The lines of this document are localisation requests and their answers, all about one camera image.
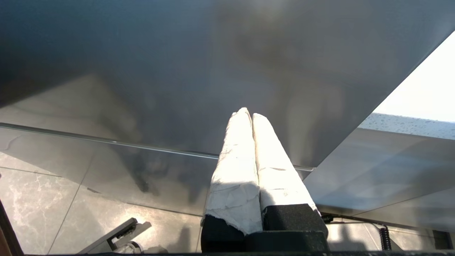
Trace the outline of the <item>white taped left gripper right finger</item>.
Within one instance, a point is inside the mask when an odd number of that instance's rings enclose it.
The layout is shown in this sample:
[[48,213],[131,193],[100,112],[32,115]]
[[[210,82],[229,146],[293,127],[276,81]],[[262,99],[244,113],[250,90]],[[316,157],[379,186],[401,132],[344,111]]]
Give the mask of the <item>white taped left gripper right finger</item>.
[[255,113],[252,128],[263,229],[327,234],[328,229],[314,200],[269,120]]

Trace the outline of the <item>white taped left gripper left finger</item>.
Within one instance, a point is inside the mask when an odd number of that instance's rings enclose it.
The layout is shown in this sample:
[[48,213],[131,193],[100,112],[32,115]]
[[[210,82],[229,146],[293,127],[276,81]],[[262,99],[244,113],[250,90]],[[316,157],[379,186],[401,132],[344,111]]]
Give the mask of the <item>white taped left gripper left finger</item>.
[[232,113],[207,197],[200,249],[241,252],[246,236],[263,230],[255,140],[247,108]]

